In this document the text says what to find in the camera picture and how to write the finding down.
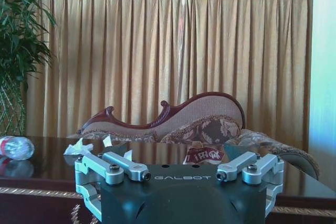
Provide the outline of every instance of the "screw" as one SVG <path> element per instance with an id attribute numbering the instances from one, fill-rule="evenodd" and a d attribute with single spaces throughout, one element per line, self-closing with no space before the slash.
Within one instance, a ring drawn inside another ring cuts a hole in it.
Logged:
<path id="1" fill-rule="evenodd" d="M 257 171 L 258 167 L 254 164 L 250 164 L 247 166 L 247 170 L 251 173 L 255 173 Z"/>
<path id="2" fill-rule="evenodd" d="M 150 173 L 144 173 L 144 174 L 142 175 L 142 180 L 146 180 L 146 181 L 148 181 L 148 180 L 151 179 L 151 177 L 152 177 L 152 175 L 151 175 Z"/>
<path id="3" fill-rule="evenodd" d="M 119 165 L 110 165 L 110 170 L 113 171 L 113 172 L 116 172 L 119 170 Z"/>
<path id="4" fill-rule="evenodd" d="M 226 174 L 223 173 L 223 172 L 218 172 L 218 173 L 216 174 L 216 178 L 217 178 L 217 180 L 219 180 L 219 181 L 223 181 L 223 180 L 226 179 Z"/>

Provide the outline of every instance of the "upholstered fabric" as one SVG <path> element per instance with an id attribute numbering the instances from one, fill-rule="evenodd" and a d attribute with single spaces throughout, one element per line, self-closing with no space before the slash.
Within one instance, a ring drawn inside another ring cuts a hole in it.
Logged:
<path id="1" fill-rule="evenodd" d="M 241 117 L 241 112 L 238 106 L 232 100 L 226 97 L 210 95 L 193 101 L 188 106 L 183 108 L 179 113 L 168 119 L 166 122 L 158 125 L 155 128 L 152 128 L 152 130 L 156 131 L 158 139 L 161 140 L 168 133 L 175 131 L 182 125 L 215 114 L 227 115 L 230 118 L 233 118 L 240 128 L 242 126 L 243 119 Z M 88 125 L 82 131 L 82 134 L 97 129 L 130 135 L 141 135 L 148 131 L 124 127 L 109 122 L 95 122 Z"/>
<path id="2" fill-rule="evenodd" d="M 85 134 L 81 134 L 80 137 L 91 140 L 104 140 L 107 136 L 110 136 L 114 141 L 127 141 L 127 142 L 149 142 L 153 143 L 157 140 L 156 132 L 149 131 L 143 135 L 124 135 L 117 132 L 110 132 L 105 130 L 92 130 L 87 131 Z"/>
<path id="3" fill-rule="evenodd" d="M 161 143 L 192 144 L 200 141 L 204 144 L 224 144 L 239 135 L 237 122 L 226 115 L 211 115 L 183 125 L 167 134 Z"/>
<path id="4" fill-rule="evenodd" d="M 311 155 L 271 139 L 264 133 L 242 129 L 239 137 L 228 140 L 226 144 L 244 146 L 253 152 L 269 151 L 316 179 L 320 175 L 319 166 Z"/>

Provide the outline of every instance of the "red packet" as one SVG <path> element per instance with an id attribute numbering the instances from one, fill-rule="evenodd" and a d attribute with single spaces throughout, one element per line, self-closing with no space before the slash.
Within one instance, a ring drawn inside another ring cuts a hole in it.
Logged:
<path id="1" fill-rule="evenodd" d="M 183 161 L 184 165 L 210 163 L 213 165 L 220 164 L 224 157 L 224 152 L 220 150 L 204 147 L 201 142 L 195 141 L 188 148 L 187 155 Z"/>

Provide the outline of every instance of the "curtain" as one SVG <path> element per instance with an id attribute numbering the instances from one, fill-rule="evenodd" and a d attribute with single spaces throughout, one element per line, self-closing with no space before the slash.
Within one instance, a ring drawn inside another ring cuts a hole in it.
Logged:
<path id="1" fill-rule="evenodd" d="M 50 0 L 57 56 L 30 78 L 27 135 L 74 134 L 114 106 L 143 124 L 161 100 L 232 94 L 247 127 L 307 148 L 312 0 Z"/>

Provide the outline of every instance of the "table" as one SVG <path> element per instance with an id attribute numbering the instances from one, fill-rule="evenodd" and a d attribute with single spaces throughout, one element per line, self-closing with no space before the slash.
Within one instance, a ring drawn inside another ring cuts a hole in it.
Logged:
<path id="1" fill-rule="evenodd" d="M 77 140 L 29 138 L 35 145 L 30 163 L 25 164 L 33 169 L 30 177 L 1 176 L 6 164 L 0 164 L 1 223 L 95 223 L 75 193 L 71 162 L 76 158 L 63 156 Z M 93 153 L 101 153 L 102 142 L 93 143 Z M 187 152 L 181 144 L 128 142 L 127 148 L 133 150 L 133 160 L 145 164 L 181 164 Z M 336 219 L 336 192 L 286 162 L 283 190 L 266 223 L 333 223 Z"/>

